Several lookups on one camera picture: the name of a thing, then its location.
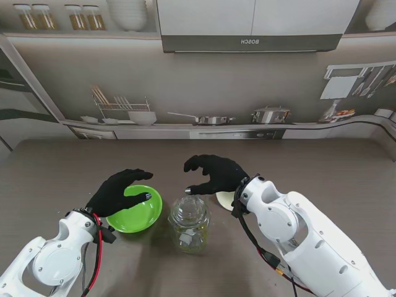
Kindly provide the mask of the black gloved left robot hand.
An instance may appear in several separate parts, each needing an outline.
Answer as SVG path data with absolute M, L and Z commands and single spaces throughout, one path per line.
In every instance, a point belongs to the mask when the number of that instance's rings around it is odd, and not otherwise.
M 86 208 L 98 217 L 109 217 L 151 198 L 148 192 L 125 196 L 125 189 L 135 181 L 148 180 L 153 174 L 142 169 L 126 169 L 110 176 L 88 201 Z

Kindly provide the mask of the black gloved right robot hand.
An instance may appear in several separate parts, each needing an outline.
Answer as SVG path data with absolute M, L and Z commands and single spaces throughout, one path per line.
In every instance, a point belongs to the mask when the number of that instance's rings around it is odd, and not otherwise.
M 217 155 L 194 155 L 184 163 L 184 172 L 202 168 L 202 175 L 209 181 L 188 186 L 191 195 L 211 195 L 217 192 L 233 192 L 249 175 L 233 160 Z

